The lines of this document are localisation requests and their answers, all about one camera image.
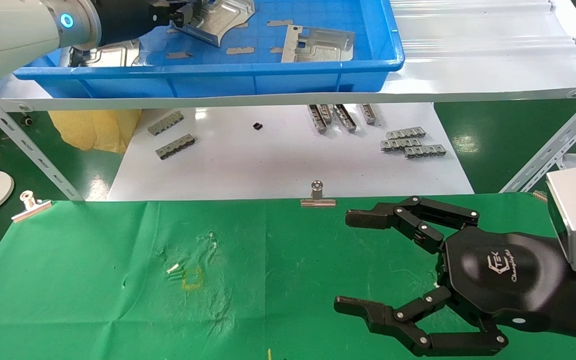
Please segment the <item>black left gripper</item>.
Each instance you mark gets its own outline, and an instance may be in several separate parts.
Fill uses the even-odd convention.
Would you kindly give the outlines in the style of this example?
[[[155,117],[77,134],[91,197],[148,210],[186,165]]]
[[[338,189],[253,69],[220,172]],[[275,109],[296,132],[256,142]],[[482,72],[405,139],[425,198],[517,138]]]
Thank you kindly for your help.
[[[167,0],[119,0],[118,41],[130,41],[170,21],[183,28],[200,12],[207,0],[188,0],[190,7],[174,7]]]

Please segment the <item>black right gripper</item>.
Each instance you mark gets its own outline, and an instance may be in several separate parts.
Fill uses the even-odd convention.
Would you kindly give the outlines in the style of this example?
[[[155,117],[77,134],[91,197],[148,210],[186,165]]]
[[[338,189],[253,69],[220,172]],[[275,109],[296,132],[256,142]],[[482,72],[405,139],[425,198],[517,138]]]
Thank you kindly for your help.
[[[393,228],[430,255],[444,251],[450,290],[432,290],[400,308],[338,296],[334,310],[363,319],[369,332],[395,338],[416,357],[494,356],[509,344],[496,324],[521,331],[557,330],[556,292],[569,271],[558,242],[521,232],[487,232],[477,228],[479,218],[477,210],[421,196],[347,210],[349,227]],[[432,224],[460,231],[444,246],[444,235]],[[478,332],[427,333],[418,327],[446,305]]]

